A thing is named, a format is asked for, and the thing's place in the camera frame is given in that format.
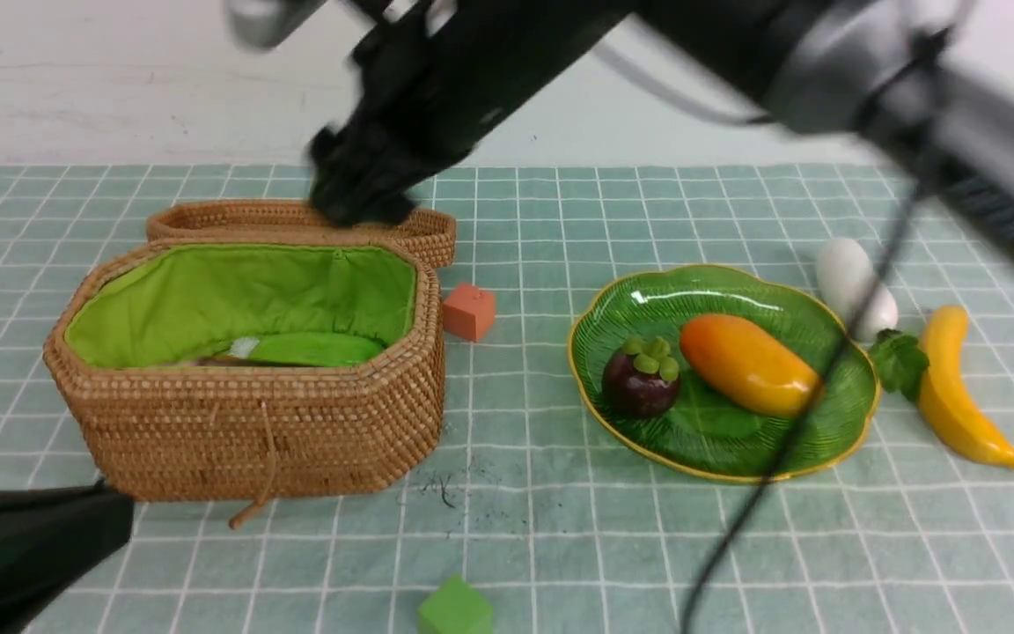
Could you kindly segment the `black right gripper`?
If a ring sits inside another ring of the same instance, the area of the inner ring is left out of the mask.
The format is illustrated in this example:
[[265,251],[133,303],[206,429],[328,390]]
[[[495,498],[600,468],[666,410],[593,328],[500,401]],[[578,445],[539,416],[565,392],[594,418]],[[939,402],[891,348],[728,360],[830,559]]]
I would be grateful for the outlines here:
[[342,126],[311,142],[311,208],[338,227],[397,225],[409,191],[466,160],[630,15],[628,1],[459,1],[430,27],[418,1],[355,47],[362,92]]

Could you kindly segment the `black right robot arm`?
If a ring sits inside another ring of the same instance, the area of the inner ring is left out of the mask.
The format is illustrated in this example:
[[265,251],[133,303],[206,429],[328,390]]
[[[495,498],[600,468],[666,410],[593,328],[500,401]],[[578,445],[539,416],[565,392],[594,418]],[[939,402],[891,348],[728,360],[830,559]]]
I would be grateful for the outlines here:
[[358,104],[312,140],[307,201],[335,225],[405,221],[414,185],[635,16],[762,122],[874,145],[1014,261],[1014,96],[950,67],[950,29],[915,26],[900,1],[459,1],[434,33],[430,6],[357,45]]

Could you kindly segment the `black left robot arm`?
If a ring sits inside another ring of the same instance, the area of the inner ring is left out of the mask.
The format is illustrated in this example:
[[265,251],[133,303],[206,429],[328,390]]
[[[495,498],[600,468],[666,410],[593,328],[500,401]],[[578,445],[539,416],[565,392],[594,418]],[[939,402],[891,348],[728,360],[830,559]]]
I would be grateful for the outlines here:
[[0,490],[0,633],[21,633],[49,603],[128,544],[136,501],[104,479]]

